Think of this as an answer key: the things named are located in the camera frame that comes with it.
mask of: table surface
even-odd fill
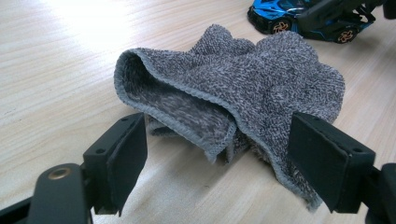
[[[0,1],[0,209],[33,194],[51,166],[82,153],[118,119],[136,113],[117,97],[116,60],[126,49],[188,50],[211,24],[254,43],[252,1]],[[334,126],[396,162],[396,21],[377,21],[349,44],[306,40],[345,78]],[[148,136],[148,160],[122,217],[95,223],[363,223],[310,213],[252,152],[210,164],[182,138]]]

